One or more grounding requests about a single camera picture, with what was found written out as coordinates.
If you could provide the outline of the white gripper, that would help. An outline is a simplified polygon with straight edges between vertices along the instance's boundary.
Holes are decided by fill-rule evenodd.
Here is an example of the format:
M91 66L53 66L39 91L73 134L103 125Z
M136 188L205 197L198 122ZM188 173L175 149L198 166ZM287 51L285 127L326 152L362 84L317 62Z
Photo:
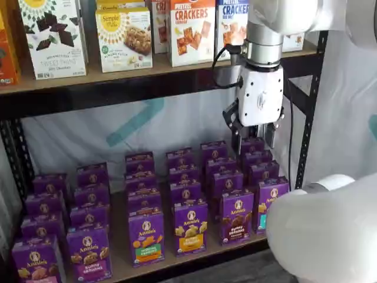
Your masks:
M275 146L275 133L285 117L282 107L284 73L281 66L264 69L240 67L242 87L236 90L235 100L223 112L223 118L232 132L231 147L235 155L241 154L243 127L264 125L263 138L269 147Z

